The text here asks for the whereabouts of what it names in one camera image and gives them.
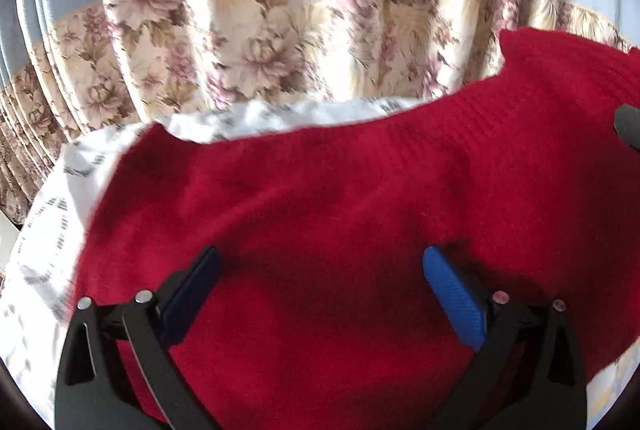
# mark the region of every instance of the garment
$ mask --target garment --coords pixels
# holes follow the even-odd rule
[[[640,154],[612,126],[640,54],[536,30],[501,48],[498,76],[383,120],[214,145],[151,128],[76,298],[125,301],[215,244],[223,277],[172,357],[225,429],[423,428],[472,358],[421,274],[454,241],[489,288],[562,298],[591,378],[640,333]]]

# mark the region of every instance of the red knit fabric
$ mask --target red knit fabric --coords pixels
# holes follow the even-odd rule
[[[613,129],[640,54],[501,46],[499,76],[383,120],[212,145],[156,125],[95,213],[76,297],[126,301],[214,244],[223,278],[172,356],[225,429],[418,429],[472,358],[421,270],[457,241],[489,288],[564,299],[591,378],[640,334],[640,154]]]

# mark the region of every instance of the metal pin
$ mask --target metal pin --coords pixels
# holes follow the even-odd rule
[[[78,309],[89,309],[91,307],[91,299],[88,296],[83,296],[78,300]]]
[[[154,297],[154,294],[148,289],[142,289],[136,293],[136,302],[146,304]]]
[[[505,305],[509,303],[509,295],[504,291],[496,291],[492,296],[491,300],[500,305]]]
[[[558,311],[559,313],[561,313],[562,311],[564,311],[564,310],[566,309],[566,304],[564,303],[564,301],[563,301],[563,300],[561,300],[561,299],[559,299],[559,298],[556,298],[556,299],[553,301],[553,304],[551,304],[551,305],[552,305],[552,306],[554,307],[554,309],[555,309],[556,311]]]

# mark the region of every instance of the bed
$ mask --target bed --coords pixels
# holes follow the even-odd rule
[[[51,425],[87,222],[118,155],[150,122],[210,143],[378,117],[498,72],[503,28],[560,29],[627,51],[640,44],[639,4],[0,0],[0,210],[24,223],[0,299],[4,365]],[[639,360],[637,343],[590,383],[590,428]]]

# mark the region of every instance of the curtain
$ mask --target curtain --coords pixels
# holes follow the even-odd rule
[[[500,70],[501,29],[628,51],[640,0],[0,0],[0,209],[20,223],[61,147],[235,102],[417,97]]]

